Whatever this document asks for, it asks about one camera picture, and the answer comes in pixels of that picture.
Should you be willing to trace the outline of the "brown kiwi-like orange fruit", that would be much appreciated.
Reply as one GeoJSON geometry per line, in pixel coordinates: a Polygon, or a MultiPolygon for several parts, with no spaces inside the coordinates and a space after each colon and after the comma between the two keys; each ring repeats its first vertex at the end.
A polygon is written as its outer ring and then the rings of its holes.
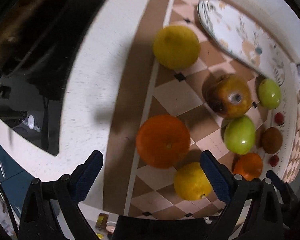
{"type": "Polygon", "coordinates": [[[283,137],[276,127],[270,127],[262,133],[260,143],[267,154],[275,154],[283,144],[283,137]]]}

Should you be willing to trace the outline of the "floral oval glass plate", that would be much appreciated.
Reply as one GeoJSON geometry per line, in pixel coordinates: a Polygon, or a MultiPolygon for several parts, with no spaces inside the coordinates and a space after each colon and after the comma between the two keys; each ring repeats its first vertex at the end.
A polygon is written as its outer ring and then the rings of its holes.
{"type": "Polygon", "coordinates": [[[262,27],[221,0],[199,0],[197,12],[201,25],[222,50],[283,85],[289,58],[262,27]]]}

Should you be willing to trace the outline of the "green apple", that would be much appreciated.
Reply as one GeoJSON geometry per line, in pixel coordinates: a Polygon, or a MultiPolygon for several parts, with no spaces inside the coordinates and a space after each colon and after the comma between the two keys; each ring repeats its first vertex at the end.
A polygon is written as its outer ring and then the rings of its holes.
{"type": "Polygon", "coordinates": [[[231,120],[223,136],[226,148],[239,155],[245,155],[251,150],[255,144],[255,138],[255,125],[246,115],[231,120]]]}
{"type": "Polygon", "coordinates": [[[276,109],[281,102],[281,90],[272,79],[264,79],[258,87],[258,98],[263,107],[276,109]]]}

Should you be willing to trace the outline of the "large orange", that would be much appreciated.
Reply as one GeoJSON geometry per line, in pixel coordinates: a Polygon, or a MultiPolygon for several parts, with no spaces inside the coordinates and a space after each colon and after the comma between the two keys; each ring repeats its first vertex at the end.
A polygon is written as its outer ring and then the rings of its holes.
{"type": "Polygon", "coordinates": [[[171,115],[156,115],[145,121],[136,135],[136,149],[149,166],[168,169],[183,160],[190,150],[190,132],[171,115]]]}

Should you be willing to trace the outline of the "checkered brown table mat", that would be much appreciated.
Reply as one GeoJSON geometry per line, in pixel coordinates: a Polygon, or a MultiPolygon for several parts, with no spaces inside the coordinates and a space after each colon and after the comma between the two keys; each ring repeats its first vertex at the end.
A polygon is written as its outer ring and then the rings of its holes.
{"type": "MultiPolygon", "coordinates": [[[[223,0],[248,12],[247,0],[223,0]]],[[[182,215],[211,215],[222,208],[211,193],[203,200],[180,199],[173,176],[186,163],[198,162],[202,150],[230,167],[235,157],[222,139],[226,122],[206,104],[202,90],[225,73],[238,74],[249,86],[253,104],[247,115],[258,133],[274,125],[274,111],[260,105],[256,95],[257,70],[249,69],[209,40],[199,23],[199,0],[149,0],[139,23],[123,72],[109,133],[103,183],[105,211],[122,215],[177,219],[182,215]],[[154,61],[151,42],[166,25],[182,25],[194,31],[200,42],[196,63],[175,72],[154,61]],[[186,158],[167,169],[151,167],[135,150],[139,127],[150,117],[171,115],[180,119],[190,133],[186,158]]]]}

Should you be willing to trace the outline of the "small orange tangerine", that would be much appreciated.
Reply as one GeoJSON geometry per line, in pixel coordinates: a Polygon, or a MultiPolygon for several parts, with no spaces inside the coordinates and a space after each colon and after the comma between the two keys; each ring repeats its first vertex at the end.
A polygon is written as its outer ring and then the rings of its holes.
{"type": "Polygon", "coordinates": [[[236,161],[233,174],[241,175],[245,180],[259,178],[263,170],[263,161],[257,153],[247,153],[236,161]]]}

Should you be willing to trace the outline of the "black gas stove top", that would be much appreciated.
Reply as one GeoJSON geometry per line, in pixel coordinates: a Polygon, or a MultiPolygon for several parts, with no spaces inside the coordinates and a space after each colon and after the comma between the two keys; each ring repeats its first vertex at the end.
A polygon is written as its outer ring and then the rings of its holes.
{"type": "Polygon", "coordinates": [[[50,155],[74,60],[106,0],[0,0],[0,119],[50,155]]]}

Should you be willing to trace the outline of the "brownish red apple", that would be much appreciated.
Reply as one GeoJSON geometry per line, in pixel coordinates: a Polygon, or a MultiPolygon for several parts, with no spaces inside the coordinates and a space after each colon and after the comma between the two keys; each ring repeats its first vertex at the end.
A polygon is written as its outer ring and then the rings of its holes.
{"type": "Polygon", "coordinates": [[[247,83],[237,74],[224,74],[202,88],[207,105],[224,119],[245,115],[252,106],[247,83]]]}

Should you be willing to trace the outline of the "red cherry tomato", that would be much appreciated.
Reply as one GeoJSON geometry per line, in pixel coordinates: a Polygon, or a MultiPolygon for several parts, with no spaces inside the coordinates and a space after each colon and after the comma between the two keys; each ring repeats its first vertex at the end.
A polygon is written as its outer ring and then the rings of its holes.
{"type": "Polygon", "coordinates": [[[275,114],[274,121],[278,126],[281,126],[285,123],[285,116],[281,112],[278,112],[275,114]]]}
{"type": "Polygon", "coordinates": [[[269,164],[271,167],[275,167],[279,163],[279,156],[272,155],[269,159],[269,164]]]}

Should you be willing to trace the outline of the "small yellow lemon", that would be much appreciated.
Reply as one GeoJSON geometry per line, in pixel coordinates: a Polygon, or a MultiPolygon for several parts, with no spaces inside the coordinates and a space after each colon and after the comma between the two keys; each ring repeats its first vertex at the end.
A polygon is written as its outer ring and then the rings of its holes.
{"type": "Polygon", "coordinates": [[[212,192],[212,186],[198,162],[180,168],[173,183],[176,194],[183,200],[200,200],[212,192]]]}

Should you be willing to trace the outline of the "large yellow citrus fruit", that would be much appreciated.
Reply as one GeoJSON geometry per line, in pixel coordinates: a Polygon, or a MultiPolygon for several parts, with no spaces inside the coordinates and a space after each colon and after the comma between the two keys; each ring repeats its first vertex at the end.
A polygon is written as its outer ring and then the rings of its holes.
{"type": "Polygon", "coordinates": [[[162,66],[171,70],[184,70],[198,60],[200,42],[190,28],[184,25],[169,25],[155,35],[153,54],[162,66]]]}

